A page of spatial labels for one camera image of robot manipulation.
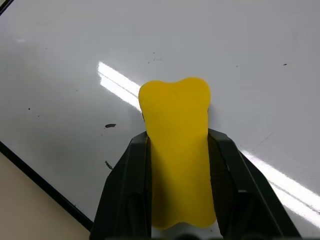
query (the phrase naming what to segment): white surface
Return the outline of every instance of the white surface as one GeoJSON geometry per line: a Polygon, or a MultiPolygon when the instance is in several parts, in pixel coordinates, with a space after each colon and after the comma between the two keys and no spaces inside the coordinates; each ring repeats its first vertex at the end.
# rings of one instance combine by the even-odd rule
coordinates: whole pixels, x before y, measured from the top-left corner
{"type": "Polygon", "coordinates": [[[197,76],[210,128],[318,196],[319,12],[316,0],[15,0],[0,17],[0,141],[93,220],[104,161],[145,130],[123,81],[197,76]]]}

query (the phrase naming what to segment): glossy white tabletop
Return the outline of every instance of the glossy white tabletop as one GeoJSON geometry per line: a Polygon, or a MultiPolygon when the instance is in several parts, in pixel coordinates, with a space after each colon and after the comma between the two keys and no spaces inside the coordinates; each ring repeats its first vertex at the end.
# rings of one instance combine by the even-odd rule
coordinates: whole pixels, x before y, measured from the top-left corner
{"type": "Polygon", "coordinates": [[[319,12],[316,0],[15,0],[0,16],[0,141],[93,220],[105,161],[145,131],[139,86],[200,77],[209,127],[320,237],[319,12]]]}

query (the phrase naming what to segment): black mark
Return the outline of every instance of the black mark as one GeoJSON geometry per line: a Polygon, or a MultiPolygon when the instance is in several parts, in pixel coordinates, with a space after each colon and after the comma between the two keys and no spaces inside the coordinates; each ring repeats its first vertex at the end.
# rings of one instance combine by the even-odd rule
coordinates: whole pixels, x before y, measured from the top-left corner
{"type": "Polygon", "coordinates": [[[270,138],[275,131],[272,131],[269,135],[267,135],[261,142],[259,142],[254,148],[259,147],[261,144],[263,144],[268,138],[270,138]]]}
{"type": "Polygon", "coordinates": [[[108,161],[104,161],[104,163],[105,163],[105,165],[106,165],[109,169],[111,169],[111,170],[114,169],[114,168],[110,165],[110,163],[108,163],[108,161]]]}
{"type": "Polygon", "coordinates": [[[115,123],[110,123],[110,124],[105,125],[104,128],[105,128],[105,129],[107,129],[107,128],[114,128],[115,126],[116,126],[115,123]]]}

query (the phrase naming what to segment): beige floor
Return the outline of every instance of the beige floor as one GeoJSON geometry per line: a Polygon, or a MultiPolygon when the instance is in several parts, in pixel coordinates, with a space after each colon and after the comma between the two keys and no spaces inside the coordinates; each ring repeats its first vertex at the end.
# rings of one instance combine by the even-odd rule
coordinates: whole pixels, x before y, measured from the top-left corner
{"type": "Polygon", "coordinates": [[[87,240],[89,231],[0,153],[0,239],[87,240]]]}

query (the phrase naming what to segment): yellow sponge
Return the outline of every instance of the yellow sponge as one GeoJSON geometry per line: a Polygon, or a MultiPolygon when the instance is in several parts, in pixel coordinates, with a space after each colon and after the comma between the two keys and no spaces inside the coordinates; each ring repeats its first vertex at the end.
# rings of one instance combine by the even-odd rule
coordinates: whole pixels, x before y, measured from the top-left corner
{"type": "Polygon", "coordinates": [[[152,225],[212,225],[209,86],[196,77],[176,83],[150,81],[140,88],[139,103],[151,142],[152,225]]]}

